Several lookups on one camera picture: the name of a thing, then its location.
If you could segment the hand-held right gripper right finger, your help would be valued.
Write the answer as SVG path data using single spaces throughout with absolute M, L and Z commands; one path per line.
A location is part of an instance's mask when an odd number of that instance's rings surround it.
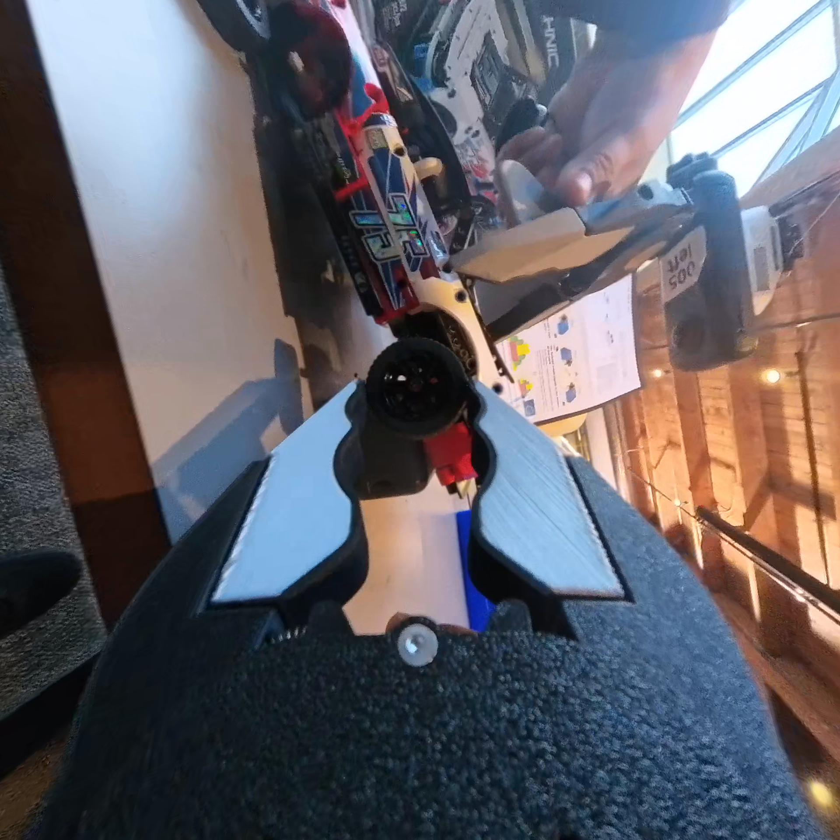
M 574 636 L 567 602 L 625 602 L 627 586 L 560 447 L 487 385 L 469 398 L 469 578 L 497 609 L 520 602 L 532 629 Z

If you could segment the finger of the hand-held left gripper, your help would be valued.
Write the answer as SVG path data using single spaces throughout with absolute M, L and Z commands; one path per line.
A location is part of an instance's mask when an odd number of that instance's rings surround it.
M 629 268 L 596 262 L 502 284 L 476 280 L 474 292 L 491 341 L 500 342 L 632 274 Z
M 632 235 L 655 233 L 692 215 L 686 192 L 667 185 L 639 185 L 618 198 L 582 206 L 561 206 L 540 185 L 508 185 L 500 196 L 513 212 L 513 225 L 453 256 L 451 267 L 460 275 L 506 284 L 580 268 Z

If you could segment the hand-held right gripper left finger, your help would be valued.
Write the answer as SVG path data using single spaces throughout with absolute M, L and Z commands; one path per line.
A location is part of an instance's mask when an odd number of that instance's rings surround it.
M 364 384 L 352 382 L 269 453 L 208 593 L 211 615 L 272 613 L 296 635 L 359 591 L 368 574 L 356 489 L 366 415 Z

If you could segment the white brick toy race car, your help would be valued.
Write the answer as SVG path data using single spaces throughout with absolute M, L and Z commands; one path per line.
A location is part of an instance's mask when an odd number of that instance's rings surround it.
M 395 341 L 440 342 L 500 393 L 510 374 L 474 282 L 451 262 L 477 206 L 431 102 L 388 45 L 365 40 L 350 2 L 269 2 L 269 26 L 277 97 L 364 311 Z M 407 437 L 460 497 L 477 488 L 468 414 L 438 436 Z

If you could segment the person's left hand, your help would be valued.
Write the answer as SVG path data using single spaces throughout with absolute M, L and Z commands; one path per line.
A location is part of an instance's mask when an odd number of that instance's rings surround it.
M 497 164 L 520 163 L 570 207 L 626 193 L 673 129 L 715 34 L 648 49 L 597 29 L 551 100 L 546 123 L 506 142 Z

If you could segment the wooden clipboard with instruction sheet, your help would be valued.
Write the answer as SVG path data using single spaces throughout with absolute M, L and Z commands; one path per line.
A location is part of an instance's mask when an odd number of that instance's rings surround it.
M 570 304 L 497 344 L 511 376 L 500 398 L 551 438 L 589 457 L 590 413 L 639 392 L 635 276 Z

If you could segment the dark toy car box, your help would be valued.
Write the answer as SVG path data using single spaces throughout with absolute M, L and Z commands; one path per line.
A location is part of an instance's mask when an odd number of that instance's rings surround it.
M 431 102 L 458 152 L 492 154 L 511 107 L 547 106 L 595 26 L 549 1 L 377 1 L 374 31 Z

